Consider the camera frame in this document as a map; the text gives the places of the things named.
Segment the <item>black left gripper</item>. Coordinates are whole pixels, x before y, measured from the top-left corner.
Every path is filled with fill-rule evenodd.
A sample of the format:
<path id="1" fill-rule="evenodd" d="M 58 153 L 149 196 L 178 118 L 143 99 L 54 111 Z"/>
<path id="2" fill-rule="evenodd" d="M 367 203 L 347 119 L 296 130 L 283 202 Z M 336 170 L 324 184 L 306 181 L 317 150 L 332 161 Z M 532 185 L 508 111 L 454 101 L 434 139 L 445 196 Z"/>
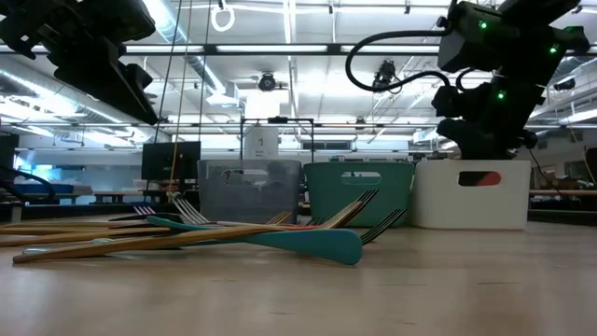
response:
<path id="1" fill-rule="evenodd" d="M 33 59 L 41 44 L 54 51 L 56 78 L 133 119 L 158 122 L 145 94 L 153 78 L 119 60 L 121 44 L 156 31 L 143 1 L 1 0 L 1 15 L 1 40 L 10 49 Z"/>

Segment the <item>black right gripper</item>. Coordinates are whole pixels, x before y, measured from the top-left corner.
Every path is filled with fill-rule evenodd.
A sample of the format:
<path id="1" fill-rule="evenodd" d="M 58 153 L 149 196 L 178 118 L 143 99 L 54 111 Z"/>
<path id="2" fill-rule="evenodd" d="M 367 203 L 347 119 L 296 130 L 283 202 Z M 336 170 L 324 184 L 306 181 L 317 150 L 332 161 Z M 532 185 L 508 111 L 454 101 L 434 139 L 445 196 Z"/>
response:
<path id="1" fill-rule="evenodd" d="M 498 73 L 464 91 L 443 86 L 436 93 L 437 133 L 455 142 L 464 160 L 511 160 L 514 149 L 537 143 L 525 124 L 545 101 L 544 90 L 543 74 L 523 71 Z"/>

